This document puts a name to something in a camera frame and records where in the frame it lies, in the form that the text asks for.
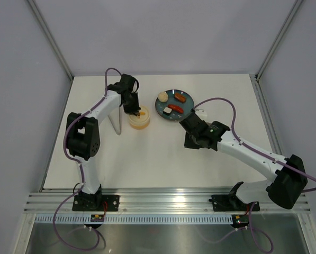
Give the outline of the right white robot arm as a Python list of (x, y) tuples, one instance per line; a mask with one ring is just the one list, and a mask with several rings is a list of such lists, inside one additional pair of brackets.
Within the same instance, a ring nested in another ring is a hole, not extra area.
[(234, 210), (263, 198), (269, 198), (284, 209), (292, 209), (308, 183), (304, 176), (304, 165), (300, 157), (286, 158), (254, 144), (249, 144), (233, 134), (233, 130), (223, 123), (207, 123), (192, 111), (180, 122), (185, 134), (185, 148), (212, 149), (228, 154), (265, 177), (265, 180), (236, 183), (224, 201)]

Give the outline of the yellow lunch box container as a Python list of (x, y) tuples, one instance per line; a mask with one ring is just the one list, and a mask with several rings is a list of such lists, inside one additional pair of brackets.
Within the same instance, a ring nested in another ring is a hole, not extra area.
[(130, 126), (136, 130), (142, 130), (145, 129), (147, 126), (149, 125), (149, 122), (145, 123), (145, 124), (134, 124), (134, 123), (130, 123)]

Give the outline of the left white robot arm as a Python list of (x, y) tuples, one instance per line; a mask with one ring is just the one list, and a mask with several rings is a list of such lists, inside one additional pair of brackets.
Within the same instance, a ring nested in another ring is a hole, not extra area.
[(74, 195), (74, 205), (96, 211), (102, 204), (102, 187), (93, 157), (100, 148), (99, 125), (110, 113), (122, 107), (125, 114), (140, 116), (139, 82), (122, 74), (120, 81), (106, 85), (105, 94), (87, 112), (71, 112), (67, 117), (63, 147), (65, 156), (76, 162), (80, 171), (80, 189)]

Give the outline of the yellow lunch box lid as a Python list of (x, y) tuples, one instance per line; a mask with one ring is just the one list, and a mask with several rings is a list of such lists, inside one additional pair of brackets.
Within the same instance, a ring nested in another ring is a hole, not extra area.
[(147, 122), (150, 123), (150, 111), (148, 110), (147, 107), (140, 105), (140, 115), (135, 116), (135, 115), (129, 115), (129, 123), (134, 123), (134, 124), (145, 124)]

